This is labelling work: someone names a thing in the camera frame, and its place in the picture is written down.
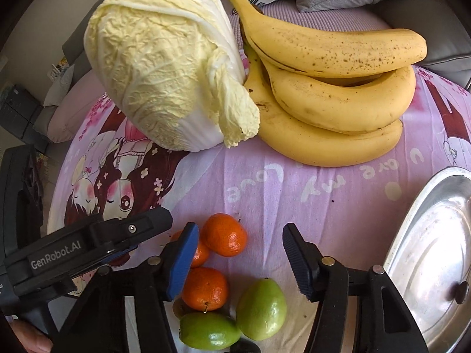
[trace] pink tablecloth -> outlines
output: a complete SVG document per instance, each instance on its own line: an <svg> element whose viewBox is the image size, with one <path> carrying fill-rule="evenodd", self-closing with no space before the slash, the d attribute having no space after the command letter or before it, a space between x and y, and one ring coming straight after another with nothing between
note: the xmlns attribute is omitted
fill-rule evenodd
<svg viewBox="0 0 471 353"><path fill-rule="evenodd" d="M52 201L48 231L92 212L127 217L162 205L174 217L171 232L140 245L124 267L158 254L169 234L187 221L202 225L213 213L241 218L249 244L230 259L206 265L225 273L231 308L253 278L272 277L288 300L288 319L264 352L303 352L313 304L298 292L284 254L282 227L295 222L305 239L353 268L381 264L414 197L437 171L471 169L470 94L415 68L414 100L403 115L397 147L377 160L344 168L302 165L258 137L233 149L170 152L143 136L105 95L72 142ZM173 330L178 323L169 315ZM179 352L191 351L176 337Z"/></svg>

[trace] pink cushion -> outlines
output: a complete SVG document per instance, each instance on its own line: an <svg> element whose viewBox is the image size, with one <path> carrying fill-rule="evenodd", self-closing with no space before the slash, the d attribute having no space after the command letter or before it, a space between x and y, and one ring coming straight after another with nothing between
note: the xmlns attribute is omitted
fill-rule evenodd
<svg viewBox="0 0 471 353"><path fill-rule="evenodd" d="M292 24L333 32L390 29L390 26L366 8L335 9L300 13L294 0L278 0L263 6L263 14ZM239 49L242 49L239 15L229 16Z"/></svg>
<svg viewBox="0 0 471 353"><path fill-rule="evenodd" d="M70 89L52 116L48 138L55 143L74 139L87 113L104 93L105 88L90 70Z"/></svg>

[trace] human hand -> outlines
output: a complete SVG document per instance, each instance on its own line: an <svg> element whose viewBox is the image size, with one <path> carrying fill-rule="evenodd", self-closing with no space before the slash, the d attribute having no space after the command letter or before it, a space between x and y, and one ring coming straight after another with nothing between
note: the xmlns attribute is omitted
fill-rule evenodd
<svg viewBox="0 0 471 353"><path fill-rule="evenodd" d="M50 353L52 342L34 326L20 320L10 323L11 329L28 353Z"/></svg>

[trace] green fruit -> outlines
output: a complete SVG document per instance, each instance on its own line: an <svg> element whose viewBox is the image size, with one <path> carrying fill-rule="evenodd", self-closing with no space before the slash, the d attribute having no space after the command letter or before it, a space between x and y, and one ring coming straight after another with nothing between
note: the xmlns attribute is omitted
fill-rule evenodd
<svg viewBox="0 0 471 353"><path fill-rule="evenodd" d="M240 335L234 320L219 313L190 313L180 319L180 340L194 349L225 349Z"/></svg>
<svg viewBox="0 0 471 353"><path fill-rule="evenodd" d="M248 287L237 305L236 319L242 333L252 340L275 335L286 319L286 299L279 285L264 278Z"/></svg>

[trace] silver bolt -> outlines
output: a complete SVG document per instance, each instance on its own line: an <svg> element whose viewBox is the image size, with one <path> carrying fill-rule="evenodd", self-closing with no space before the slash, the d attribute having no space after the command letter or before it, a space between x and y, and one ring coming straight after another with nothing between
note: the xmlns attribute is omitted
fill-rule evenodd
<svg viewBox="0 0 471 353"><path fill-rule="evenodd" d="M98 268L97 273L100 276L106 276L108 273L110 273L110 271L111 271L110 267L108 267L107 265L103 265L102 267Z"/></svg>
<svg viewBox="0 0 471 353"><path fill-rule="evenodd" d="M376 273L377 275L382 275L385 272L385 270L380 265L373 265L373 272Z"/></svg>
<svg viewBox="0 0 471 353"><path fill-rule="evenodd" d="M159 258L159 256L151 256L150 258L147 259L147 263L149 265L159 265L160 264L160 258Z"/></svg>
<svg viewBox="0 0 471 353"><path fill-rule="evenodd" d="M327 265L329 267L335 264L335 259L330 256L324 256L321 261L322 261L322 264Z"/></svg>

